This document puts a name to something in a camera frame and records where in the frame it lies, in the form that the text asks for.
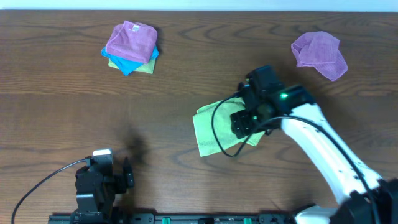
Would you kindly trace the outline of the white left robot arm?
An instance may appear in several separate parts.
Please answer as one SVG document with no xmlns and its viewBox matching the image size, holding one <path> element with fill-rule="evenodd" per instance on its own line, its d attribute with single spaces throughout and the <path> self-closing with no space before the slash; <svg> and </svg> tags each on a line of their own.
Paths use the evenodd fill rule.
<svg viewBox="0 0 398 224">
<path fill-rule="evenodd" d="M 70 223 L 122 223 L 124 215 L 114 206 L 117 194 L 125 194 L 134 187 L 134 176 L 128 158 L 123 161 L 123 172 L 113 173 L 113 157 L 91 156 L 86 166 L 76 172 L 76 201 Z"/>
</svg>

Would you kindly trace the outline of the light green microfiber cloth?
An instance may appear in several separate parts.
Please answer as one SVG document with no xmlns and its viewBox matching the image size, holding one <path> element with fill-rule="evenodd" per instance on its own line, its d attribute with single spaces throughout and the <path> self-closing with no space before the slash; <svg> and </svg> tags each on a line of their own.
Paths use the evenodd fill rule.
<svg viewBox="0 0 398 224">
<path fill-rule="evenodd" d="M 197 139 L 198 150 L 201 157 L 210 156 L 222 152 L 218 143 L 224 151 L 243 143 L 246 137 L 238 139 L 231 130 L 230 116 L 244 109 L 242 98 L 232 98 L 222 103 L 217 101 L 210 105 L 197 109 L 196 115 L 193 116 L 193 125 L 195 136 Z"/>
</svg>

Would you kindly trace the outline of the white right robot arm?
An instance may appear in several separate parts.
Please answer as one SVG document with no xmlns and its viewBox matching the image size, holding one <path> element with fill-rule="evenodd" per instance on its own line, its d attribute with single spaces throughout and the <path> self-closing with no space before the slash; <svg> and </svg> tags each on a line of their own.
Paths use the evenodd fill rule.
<svg viewBox="0 0 398 224">
<path fill-rule="evenodd" d="M 384 180 L 333 130 L 301 85 L 285 87 L 271 66 L 257 68 L 238 85 L 244 109 L 231 115 L 231 130 L 247 141 L 281 129 L 315 164 L 338 208 L 313 205 L 293 215 L 295 223 L 397 223 L 397 179 Z"/>
</svg>

